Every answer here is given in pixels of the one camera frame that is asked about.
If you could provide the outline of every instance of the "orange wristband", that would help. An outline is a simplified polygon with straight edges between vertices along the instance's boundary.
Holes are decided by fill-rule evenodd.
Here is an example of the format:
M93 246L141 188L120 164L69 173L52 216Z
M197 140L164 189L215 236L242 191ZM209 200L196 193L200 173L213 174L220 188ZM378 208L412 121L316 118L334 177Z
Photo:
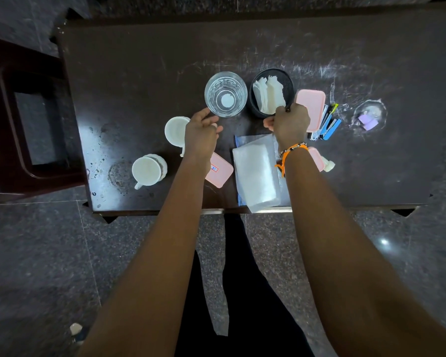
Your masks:
M286 163L287 155L289 155L289 153L292 150L297 149L297 148L303 148L303 149L306 149L307 151L309 151L309 149L307 149L307 145L305 145L305 143L304 144L294 144L292 147L287 148L282 153L282 164L281 165L279 165L279 164L275 165L275 167L277 167L277 168L279 168L281 170L281 175L282 175L283 178L286 177L286 172L285 172L285 166L284 165Z

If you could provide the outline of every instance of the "clear glass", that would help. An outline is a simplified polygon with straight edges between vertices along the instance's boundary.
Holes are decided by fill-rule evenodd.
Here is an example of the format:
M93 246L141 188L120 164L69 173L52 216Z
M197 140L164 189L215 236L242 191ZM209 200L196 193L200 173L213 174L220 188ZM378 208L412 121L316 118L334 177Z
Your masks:
M248 88L243 79L230 71L213 75L205 87L206 105L222 118L238 115L247 99Z

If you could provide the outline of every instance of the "forearm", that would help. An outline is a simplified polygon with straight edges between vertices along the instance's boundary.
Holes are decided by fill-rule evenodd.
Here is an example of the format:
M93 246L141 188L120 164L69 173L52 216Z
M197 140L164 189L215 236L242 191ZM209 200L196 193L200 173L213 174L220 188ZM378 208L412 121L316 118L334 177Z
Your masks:
M306 150L288 155L286 180L317 311L337 352L383 354L397 350L392 343L407 352L446 348L446 330L416 303Z
M192 269L204 165L184 159L145 241L104 304L82 355L172 355Z

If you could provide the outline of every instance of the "white cup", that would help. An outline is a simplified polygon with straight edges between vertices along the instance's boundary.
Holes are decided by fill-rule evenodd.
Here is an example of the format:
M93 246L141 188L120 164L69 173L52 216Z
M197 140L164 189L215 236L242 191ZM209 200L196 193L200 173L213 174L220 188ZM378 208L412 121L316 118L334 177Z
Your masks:
M182 148L182 157L185 154L185 127L189 121L187 117L173 117L165 124L165 137L170 144Z
M167 163L159 155L144 155L132 164L132 175L137 180L136 189L154 185L167 175Z

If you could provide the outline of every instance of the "dark wooden table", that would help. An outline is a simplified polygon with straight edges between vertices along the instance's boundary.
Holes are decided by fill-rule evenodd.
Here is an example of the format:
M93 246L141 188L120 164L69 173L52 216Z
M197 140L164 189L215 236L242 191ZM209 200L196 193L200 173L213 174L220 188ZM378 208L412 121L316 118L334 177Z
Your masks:
M296 89L323 90L340 104L339 129L312 145L335 162L324 177L345 206L428 198L440 155L437 116L446 112L446 4L78 21L58 39L95 212L158 211L181 161L164 136L167 120L205 107L204 87L216 72L234 71L249 84L268 67L287 71ZM354 116L366 100L381 100L387 111L368 132ZM216 152L229 162L235 135L268 132L248 110L221 124ZM164 157L167 177L134 190L132 162L148 153ZM236 193L234 177L221 189L205 182L203 208L243 211Z

